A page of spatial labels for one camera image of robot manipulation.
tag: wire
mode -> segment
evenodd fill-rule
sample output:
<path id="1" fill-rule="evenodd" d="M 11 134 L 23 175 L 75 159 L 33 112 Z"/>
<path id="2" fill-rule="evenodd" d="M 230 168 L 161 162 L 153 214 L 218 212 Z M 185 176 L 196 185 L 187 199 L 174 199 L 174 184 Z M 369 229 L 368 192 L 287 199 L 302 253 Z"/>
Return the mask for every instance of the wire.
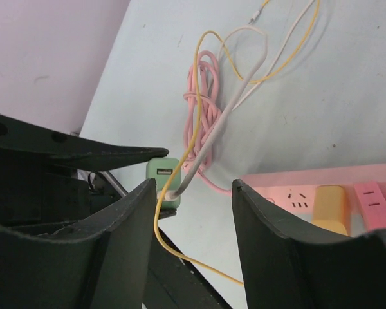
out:
<path id="1" fill-rule="evenodd" d="M 265 33 L 262 30 L 255 28 L 253 26 L 240 27 L 239 30 L 253 30 L 258 34 L 263 35 L 263 37 L 265 38 L 264 40 L 265 52 L 267 54 L 267 50 L 266 50 L 267 37 L 265 36 Z M 212 64 L 206 61 L 202 61 L 201 59 L 204 56 L 208 56 Z M 196 139 L 194 148 L 188 154 L 187 159 L 183 164 L 183 170 L 186 172 L 188 172 L 188 170 L 190 169 L 190 166 L 193 164 L 194 160 L 196 159 L 197 154 L 200 152 L 201 148 L 203 147 L 203 144 L 206 142 L 208 135 L 213 130 L 216 122 L 219 120 L 221 116 L 221 110 L 216 106 L 217 94 L 219 91 L 218 61 L 216 57 L 213 55 L 213 53 L 211 53 L 210 51 L 200 52 L 198 59 L 199 59 L 198 72 L 200 72 L 200 80 L 201 80 L 200 98 L 203 103 L 203 106 L 202 106 L 203 109 L 201 113 L 201 126 L 199 130 L 199 136 Z M 190 67 L 190 70 L 188 72 L 187 92 L 183 95 L 183 98 L 187 101 L 187 104 L 188 104 L 187 121 L 183 132 L 183 142 L 184 142 L 185 148 L 188 147 L 188 141 L 192 138 L 192 134 L 194 130 L 193 128 L 194 108 L 198 103 L 193 71 L 194 71 L 194 64 Z M 212 87 L 210 87 L 210 85 L 207 82 L 207 71 L 211 74 L 213 78 Z M 221 194 L 231 196 L 232 195 L 231 190 L 225 190 L 220 188 L 219 186 L 212 183 L 205 176 L 204 171 L 208 167 L 210 167 L 211 164 L 212 164 L 212 151 L 210 150 L 199 166 L 198 175 L 212 189 L 216 190 Z"/>
<path id="2" fill-rule="evenodd" d="M 320 0 L 316 0 L 317 2 L 317 5 L 316 5 L 316 10 L 315 10 L 315 13 L 313 14 L 313 18 L 312 18 L 312 21 L 310 22 L 310 25 L 309 25 L 309 28 L 308 30 L 306 31 L 305 35 L 303 36 L 301 42 L 299 43 L 299 45 L 296 47 L 296 49 L 293 51 L 293 53 L 289 56 L 289 58 L 277 69 L 275 70 L 273 73 L 270 73 L 274 67 L 274 65 L 276 65 L 276 62 L 277 60 L 279 59 L 280 55 L 282 54 L 283 52 L 283 49 L 288 41 L 288 39 L 290 38 L 290 35 L 291 33 L 293 32 L 294 28 L 296 27 L 297 23 L 300 21 L 300 19 L 303 17 L 303 15 L 306 13 L 306 11 L 309 9 L 309 7 L 313 4 L 315 0 L 311 0 L 308 5 L 305 7 L 305 9 L 303 9 L 302 13 L 298 16 L 298 18 L 296 19 L 296 21 L 293 23 L 293 26 L 291 27 L 290 31 L 288 32 L 288 35 L 286 36 L 286 39 L 284 41 L 284 44 L 282 45 L 282 48 L 279 50 L 279 53 L 277 54 L 275 60 L 273 61 L 272 65 L 270 66 L 268 72 L 266 73 L 266 75 L 259 79 L 258 80 L 258 83 L 256 85 L 253 86 L 253 88 L 248 91 L 243 98 L 241 98 L 240 100 L 238 100 L 236 103 L 235 103 L 235 106 L 232 107 L 232 110 L 234 110 L 235 108 L 237 108 L 240 104 L 242 104 L 244 102 L 244 100 L 246 98 L 248 98 L 249 95 L 252 94 L 253 91 L 255 91 L 257 89 L 257 87 L 259 87 L 265 80 L 268 80 L 270 78 L 272 78 L 273 76 L 275 76 L 276 74 L 278 74 L 278 72 L 280 72 L 291 60 L 292 58 L 294 58 L 294 56 L 296 55 L 296 53 L 300 50 L 300 47 L 303 45 L 303 43 L 306 41 L 306 38 L 308 37 L 314 23 L 315 23 L 315 20 L 317 18 L 317 13 L 318 13 L 318 9 L 319 9 L 319 6 L 320 6 Z M 245 27 L 240 27 L 236 30 L 234 30 L 231 34 L 228 35 L 227 38 L 229 38 L 233 33 L 239 31 L 239 30 L 242 30 L 244 28 L 247 28 L 247 27 L 251 27 L 251 26 L 245 26 Z M 222 49 L 224 49 L 225 51 L 227 51 L 227 48 L 225 46 L 225 41 L 221 42 L 221 45 L 222 45 Z M 231 56 L 228 54 L 228 52 L 226 53 L 228 59 L 231 59 Z M 233 62 L 230 61 L 230 63 L 232 64 L 233 66 L 233 69 L 235 72 L 237 72 L 237 76 L 243 80 L 242 76 L 239 74 L 239 72 L 237 71 L 236 67 L 234 66 Z M 174 193 L 172 193 L 172 197 L 175 198 L 179 195 L 181 195 L 185 190 L 186 188 L 188 187 L 188 185 L 190 184 L 190 182 L 192 181 L 194 175 L 196 174 L 196 172 L 199 170 L 200 168 L 200 165 L 203 161 L 203 159 L 206 157 L 207 155 L 207 152 L 211 149 L 212 147 L 212 144 L 214 143 L 214 141 L 216 140 L 217 138 L 217 134 L 215 135 L 214 134 L 214 131 L 216 130 L 216 127 L 218 125 L 220 126 L 223 126 L 227 117 L 229 116 L 230 112 L 232 110 L 228 110 L 227 107 L 226 109 L 223 111 L 222 115 L 220 116 L 219 118 L 219 121 L 217 122 L 217 124 L 214 126 L 214 129 L 213 131 L 210 133 L 210 135 L 207 137 L 207 140 L 206 142 L 201 146 L 201 150 L 200 152 L 196 155 L 196 159 L 194 160 L 194 162 L 192 164 L 189 164 L 189 169 L 188 169 L 188 173 L 185 177 L 185 179 L 182 181 L 182 183 L 180 184 L 180 186 L 176 189 L 176 191 Z M 212 183 L 210 180 L 208 180 L 207 178 L 203 178 L 206 183 L 209 185 L 210 183 Z M 231 195 L 231 191 L 228 191 L 228 190 L 224 190 L 222 188 L 220 188 L 221 190 L 223 190 L 223 193 L 225 194 L 230 194 Z"/>
<path id="3" fill-rule="evenodd" d="M 206 31 L 200 38 L 199 42 L 198 42 L 198 45 L 196 47 L 196 52 L 194 54 L 194 82 L 195 82 L 195 85 L 196 85 L 196 95 L 197 95 L 197 100 L 198 100 L 198 115 L 196 117 L 196 126 L 194 128 L 194 132 L 193 132 L 193 135 L 192 135 L 192 138 L 190 139 L 190 142 L 188 144 L 188 147 L 185 151 L 185 153 L 183 154 L 179 164 L 176 166 L 176 168 L 173 170 L 173 173 L 171 174 L 171 176 L 169 177 L 169 179 L 167 180 L 166 184 L 164 185 L 160 195 L 159 195 L 159 198 L 158 198 L 158 202 L 157 202 L 157 205 L 156 205 L 156 212 L 154 214 L 154 234 L 156 235 L 157 237 L 157 240 L 159 241 L 159 243 L 163 246 L 164 249 L 166 249 L 168 252 L 170 252 L 171 254 L 177 256 L 178 258 L 181 258 L 181 259 L 185 259 L 186 261 L 189 261 L 191 263 L 195 263 L 199 266 L 202 266 L 203 268 L 205 269 L 208 269 L 208 270 L 211 270 L 217 274 L 219 274 L 220 276 L 223 276 L 225 277 L 226 279 L 229 279 L 231 281 L 233 281 L 234 283 L 237 283 L 237 284 L 240 284 L 240 285 L 243 285 L 243 282 L 233 278 L 233 277 L 230 277 L 229 275 L 226 275 L 224 274 L 223 272 L 211 267 L 211 266 L 208 266 L 196 259 L 193 259 L 191 257 L 188 257 L 188 256 L 185 256 L 184 254 L 181 254 L 180 252 L 177 252 L 175 251 L 173 248 L 171 248 L 170 246 L 168 246 L 168 244 L 166 244 L 166 242 L 164 242 L 163 238 L 161 237 L 160 235 L 160 232 L 159 232 L 159 226 L 158 226 L 158 220 L 159 220 L 159 214 L 160 214 L 160 208 L 161 208 L 161 205 L 163 203 L 163 200 L 164 200 L 164 197 L 165 197 L 165 194 L 167 192 L 167 190 L 169 190 L 169 186 L 170 184 L 172 183 L 174 177 L 176 176 L 176 174 L 180 171 L 181 169 L 181 166 L 183 165 L 183 163 L 185 162 L 185 160 L 187 159 L 188 157 L 188 154 L 191 152 L 191 150 L 193 149 L 194 147 L 194 144 L 195 144 L 195 141 L 196 141 L 196 138 L 198 136 L 198 133 L 199 133 L 199 130 L 200 130 L 200 120 L 201 120 L 201 108 L 202 108 L 202 99 L 201 99 L 201 95 L 200 95 L 200 90 L 199 90 L 199 79 L 198 79 L 198 55 L 199 55 L 199 49 L 200 49 L 200 45 L 201 43 L 203 42 L 203 39 L 205 38 L 206 35 L 208 34 L 214 34 L 219 40 L 221 40 L 220 36 L 215 32 L 215 31 L 212 31 L 212 30 L 209 30 L 209 31 Z M 237 90 L 236 94 L 233 96 L 233 98 L 230 100 L 229 104 L 227 105 L 225 111 L 222 113 L 222 115 L 220 116 L 220 119 L 219 121 L 217 122 L 217 124 L 214 126 L 211 134 L 209 135 L 209 138 L 211 138 L 212 135 L 217 135 L 218 132 L 220 132 L 220 130 L 222 129 L 222 126 L 224 121 L 226 120 L 227 116 L 228 116 L 228 112 L 226 111 L 231 111 L 232 108 L 234 107 L 235 103 L 239 100 L 241 94 L 243 93 L 244 89 L 246 88 L 247 84 L 249 83 L 250 79 L 253 77 L 254 73 L 256 73 L 256 71 L 261 67 L 261 65 L 263 64 L 264 60 L 266 59 L 266 56 L 267 56 L 267 48 L 264 49 L 264 53 L 262 54 L 262 57 L 259 59 L 259 61 L 257 61 L 257 63 L 255 64 L 255 66 L 252 68 L 252 70 L 249 72 L 248 76 L 242 81 L 242 84 L 240 86 L 240 88 Z"/>

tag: yellow block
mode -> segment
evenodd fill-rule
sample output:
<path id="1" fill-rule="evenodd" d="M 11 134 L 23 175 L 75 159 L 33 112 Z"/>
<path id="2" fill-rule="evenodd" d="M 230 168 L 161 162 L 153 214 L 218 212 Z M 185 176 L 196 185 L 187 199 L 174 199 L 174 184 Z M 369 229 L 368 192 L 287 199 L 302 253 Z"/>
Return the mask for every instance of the yellow block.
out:
<path id="1" fill-rule="evenodd" d="M 338 185 L 316 188 L 312 223 L 335 233 L 350 234 L 351 211 L 345 189 Z"/>

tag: white tabletop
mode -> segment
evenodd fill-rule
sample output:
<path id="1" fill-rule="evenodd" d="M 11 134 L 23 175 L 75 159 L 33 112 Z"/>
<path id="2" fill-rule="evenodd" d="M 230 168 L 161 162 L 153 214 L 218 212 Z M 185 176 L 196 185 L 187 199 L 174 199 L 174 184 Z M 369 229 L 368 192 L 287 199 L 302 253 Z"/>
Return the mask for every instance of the white tabletop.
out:
<path id="1" fill-rule="evenodd" d="M 266 7 L 257 26 L 270 35 L 267 64 L 307 2 L 271 0 Z M 179 158 L 187 114 L 182 94 L 200 35 L 213 29 L 225 36 L 246 24 L 260 3 L 131 1 L 82 136 L 166 147 Z M 313 10 L 314 5 L 282 61 L 300 41 Z M 228 188 L 247 173 L 386 162 L 386 0 L 322 0 L 313 31 L 296 59 L 229 118 L 208 172 L 219 185 Z M 229 44 L 241 71 L 257 60 L 260 41 L 247 33 Z M 203 48 L 216 53 L 219 44 L 207 39 Z M 239 81 L 226 62 L 222 74 L 224 106 Z M 132 189 L 145 178 L 145 165 L 116 175 Z M 241 279 L 229 197 L 194 179 L 178 215 L 160 226 L 184 253 Z M 246 308 L 243 287 L 202 273 L 233 308 Z"/>

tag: coiled pink cable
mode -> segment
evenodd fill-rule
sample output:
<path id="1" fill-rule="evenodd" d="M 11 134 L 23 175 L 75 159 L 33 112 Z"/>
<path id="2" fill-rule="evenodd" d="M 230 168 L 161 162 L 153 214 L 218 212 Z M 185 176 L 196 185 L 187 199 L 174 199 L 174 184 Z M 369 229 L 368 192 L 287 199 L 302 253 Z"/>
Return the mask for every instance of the coiled pink cable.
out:
<path id="1" fill-rule="evenodd" d="M 201 59 L 204 56 L 208 56 L 212 61 L 212 63 L 209 63 L 207 61 L 202 61 Z M 208 50 L 205 50 L 199 53 L 198 61 L 199 61 L 198 76 L 199 76 L 199 81 L 201 83 L 200 97 L 202 101 L 201 123 L 200 123 L 199 136 L 196 139 L 194 148 L 188 154 L 185 164 L 183 165 L 183 169 L 185 171 L 188 171 L 190 169 L 190 166 L 196 159 L 197 154 L 200 152 L 200 149 L 202 148 L 203 144 L 206 142 L 208 135 L 213 130 L 213 127 L 215 126 L 216 122 L 219 120 L 221 115 L 221 110 L 216 106 L 217 95 L 219 93 L 219 63 L 215 55 Z M 183 132 L 183 142 L 184 142 L 185 148 L 188 147 L 188 142 L 193 135 L 194 109 L 198 104 L 193 71 L 194 71 L 194 65 L 192 65 L 188 71 L 187 92 L 183 95 L 183 98 L 187 101 L 187 106 L 188 106 L 187 121 L 186 121 L 185 130 Z M 208 85 L 207 83 L 207 78 L 206 78 L 207 72 L 210 72 L 210 74 L 213 76 L 213 86 L 211 90 L 209 89 L 210 85 Z M 231 190 L 225 190 L 220 188 L 219 186 L 212 183 L 204 175 L 205 170 L 208 169 L 211 164 L 212 164 L 212 152 L 209 151 L 206 158 L 201 163 L 197 174 L 203 179 L 203 181 L 208 186 L 210 186 L 217 192 L 231 196 L 232 195 Z"/>

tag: gray surface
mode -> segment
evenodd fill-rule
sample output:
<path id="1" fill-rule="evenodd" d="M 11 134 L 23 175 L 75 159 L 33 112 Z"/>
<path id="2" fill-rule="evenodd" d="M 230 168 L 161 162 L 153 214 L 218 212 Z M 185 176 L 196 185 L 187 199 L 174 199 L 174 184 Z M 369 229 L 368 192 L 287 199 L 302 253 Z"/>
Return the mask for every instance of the gray surface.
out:
<path id="1" fill-rule="evenodd" d="M 268 63 L 306 3 L 272 0 L 266 7 L 257 25 L 270 35 Z M 200 35 L 215 29 L 225 36 L 247 23 L 259 5 L 259 0 L 132 1 L 82 136 L 166 147 L 179 158 L 187 114 L 182 94 Z M 313 8 L 282 59 L 300 41 L 312 13 Z M 242 45 L 234 58 L 246 72 L 260 52 L 260 38 L 254 33 L 235 38 Z M 218 46 L 206 39 L 203 48 L 218 52 Z M 222 73 L 223 106 L 238 80 L 226 62 Z M 386 0 L 322 0 L 307 45 L 232 114 L 215 149 L 208 175 L 225 187 L 246 173 L 386 162 Z M 130 190 L 144 179 L 145 165 L 115 174 Z M 229 197 L 195 179 L 178 215 L 160 225 L 184 253 L 241 277 Z M 246 308 L 242 287 L 202 273 L 234 308 Z"/>

